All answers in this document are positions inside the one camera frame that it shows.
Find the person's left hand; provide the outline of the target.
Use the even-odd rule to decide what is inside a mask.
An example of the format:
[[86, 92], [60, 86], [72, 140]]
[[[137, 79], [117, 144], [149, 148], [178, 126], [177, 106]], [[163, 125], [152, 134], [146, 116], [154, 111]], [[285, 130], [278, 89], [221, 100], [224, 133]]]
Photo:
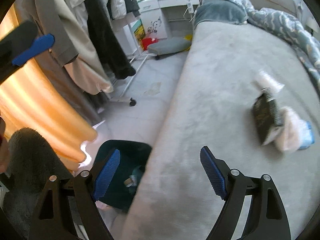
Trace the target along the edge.
[[9, 145], [7, 139], [4, 137], [5, 127], [5, 121], [3, 118], [1, 118], [0, 173], [3, 173], [7, 170], [10, 161]]

